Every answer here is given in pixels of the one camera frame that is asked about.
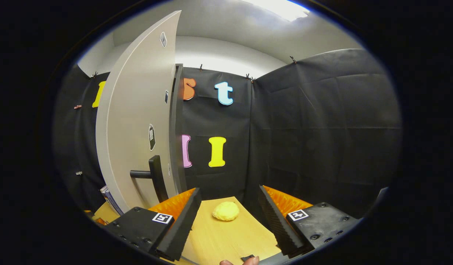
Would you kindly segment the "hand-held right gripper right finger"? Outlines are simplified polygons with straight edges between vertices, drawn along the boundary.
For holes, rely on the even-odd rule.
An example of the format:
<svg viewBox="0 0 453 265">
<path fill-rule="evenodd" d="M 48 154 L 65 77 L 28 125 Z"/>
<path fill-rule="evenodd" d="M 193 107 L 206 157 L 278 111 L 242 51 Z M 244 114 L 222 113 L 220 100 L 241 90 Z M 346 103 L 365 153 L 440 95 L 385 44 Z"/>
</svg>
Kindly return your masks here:
<svg viewBox="0 0 453 265">
<path fill-rule="evenodd" d="M 277 246 L 289 258 L 340 238 L 360 221 L 327 202 L 311 205 L 265 185 L 260 186 L 258 201 Z"/>
</svg>

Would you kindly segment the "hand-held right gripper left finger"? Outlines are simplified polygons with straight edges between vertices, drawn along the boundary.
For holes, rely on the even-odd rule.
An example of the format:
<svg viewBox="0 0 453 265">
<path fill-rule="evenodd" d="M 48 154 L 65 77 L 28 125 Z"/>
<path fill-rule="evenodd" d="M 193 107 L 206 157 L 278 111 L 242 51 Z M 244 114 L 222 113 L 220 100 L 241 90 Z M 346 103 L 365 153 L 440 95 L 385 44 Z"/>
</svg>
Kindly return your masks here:
<svg viewBox="0 0 453 265">
<path fill-rule="evenodd" d="M 200 189 L 191 188 L 149 209 L 134 207 L 103 229 L 141 253 L 178 261 L 200 205 Z"/>
</svg>

